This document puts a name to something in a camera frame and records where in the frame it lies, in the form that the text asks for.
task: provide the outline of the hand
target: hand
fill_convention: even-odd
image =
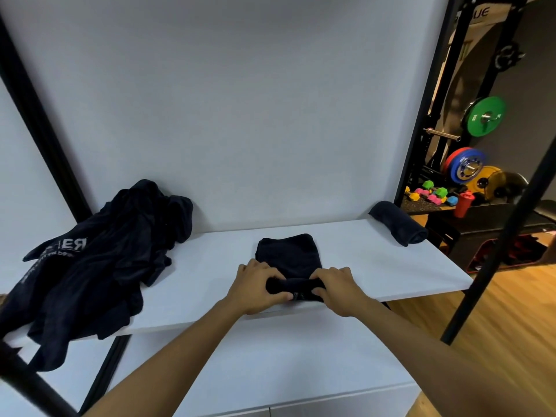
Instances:
[[[320,278],[324,288],[315,288],[312,293],[321,297],[326,307],[339,316],[354,316],[368,298],[353,280],[350,268],[317,269],[310,279]]]
[[[266,262],[259,263],[251,259],[247,266],[240,265],[237,269],[236,279],[224,300],[232,304],[241,315],[254,315],[294,298],[290,292],[269,294],[266,290],[268,278],[286,279],[278,269],[271,268]]]

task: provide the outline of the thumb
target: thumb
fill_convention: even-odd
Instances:
[[[274,306],[276,304],[282,304],[282,303],[288,302],[290,300],[293,300],[293,298],[294,298],[294,295],[292,293],[282,291],[282,292],[279,292],[278,294],[272,294],[270,296],[270,302]]]
[[[324,303],[328,303],[328,301],[330,299],[329,296],[328,296],[328,292],[324,288],[321,288],[321,287],[313,288],[311,290],[311,293],[313,293],[314,295],[319,296],[320,298],[322,298]]]

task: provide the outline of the wooden floor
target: wooden floor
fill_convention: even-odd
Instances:
[[[463,293],[388,302],[439,338]],[[499,272],[452,345],[454,350],[532,392],[556,413],[556,265]],[[407,417],[438,417],[421,393]]]

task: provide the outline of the blue weight plate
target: blue weight plate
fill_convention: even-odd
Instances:
[[[468,149],[456,155],[450,162],[450,178],[457,184],[465,184],[479,174],[486,160],[483,152],[478,149]]]

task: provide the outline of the forearm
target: forearm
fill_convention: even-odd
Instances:
[[[532,396],[461,357],[368,297],[356,317],[398,358],[443,417],[552,415]]]
[[[241,313],[225,300],[108,392],[87,417],[172,416]]]

